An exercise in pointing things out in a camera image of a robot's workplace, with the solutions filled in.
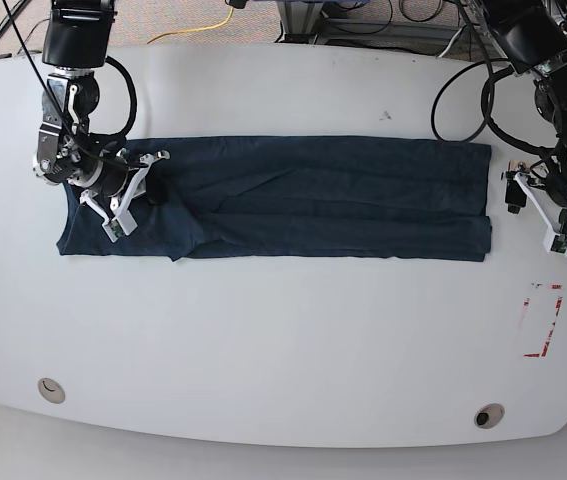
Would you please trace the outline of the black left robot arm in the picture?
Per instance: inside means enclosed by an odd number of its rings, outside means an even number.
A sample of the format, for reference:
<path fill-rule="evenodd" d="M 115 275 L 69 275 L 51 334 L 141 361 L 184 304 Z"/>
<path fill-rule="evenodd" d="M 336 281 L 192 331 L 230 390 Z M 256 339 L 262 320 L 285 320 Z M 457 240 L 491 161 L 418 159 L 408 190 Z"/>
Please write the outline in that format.
<path fill-rule="evenodd" d="M 458 1 L 470 36 L 479 44 L 487 79 L 481 91 L 482 129 L 535 157 L 512 164 L 504 177 L 512 214 L 534 204 L 551 240 L 567 243 L 567 1 Z M 506 133 L 494 120 L 498 82 L 528 75 L 539 115 L 556 132 L 553 147 Z"/>

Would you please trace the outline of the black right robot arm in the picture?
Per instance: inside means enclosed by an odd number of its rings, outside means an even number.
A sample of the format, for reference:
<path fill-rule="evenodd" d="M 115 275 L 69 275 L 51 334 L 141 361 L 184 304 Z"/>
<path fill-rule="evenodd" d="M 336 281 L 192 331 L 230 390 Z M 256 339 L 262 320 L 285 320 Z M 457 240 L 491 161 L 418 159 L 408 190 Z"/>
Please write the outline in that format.
<path fill-rule="evenodd" d="M 130 206 L 147 195 L 152 166 L 170 157 L 165 150 L 133 157 L 125 147 L 138 98 L 128 70 L 107 53 L 115 16 L 112 1 L 52 2 L 42 61 L 53 71 L 41 81 L 42 123 L 33 159 L 38 178 L 78 188 L 80 204 L 101 218 L 111 241 L 136 229 Z M 111 134 L 90 130 L 100 100 L 95 71 L 104 65 L 122 75 L 130 102 L 126 123 Z"/>

